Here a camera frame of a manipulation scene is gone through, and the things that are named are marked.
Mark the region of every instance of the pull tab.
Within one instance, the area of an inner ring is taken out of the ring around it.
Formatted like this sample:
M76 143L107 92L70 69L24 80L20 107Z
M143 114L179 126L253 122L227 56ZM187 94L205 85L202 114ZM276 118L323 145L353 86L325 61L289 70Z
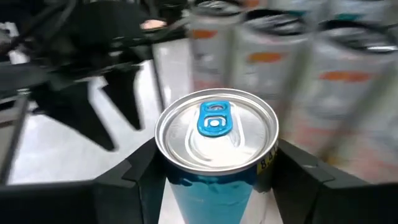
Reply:
M231 130L231 105L228 101L209 101L200 105L198 131L201 135L215 138Z

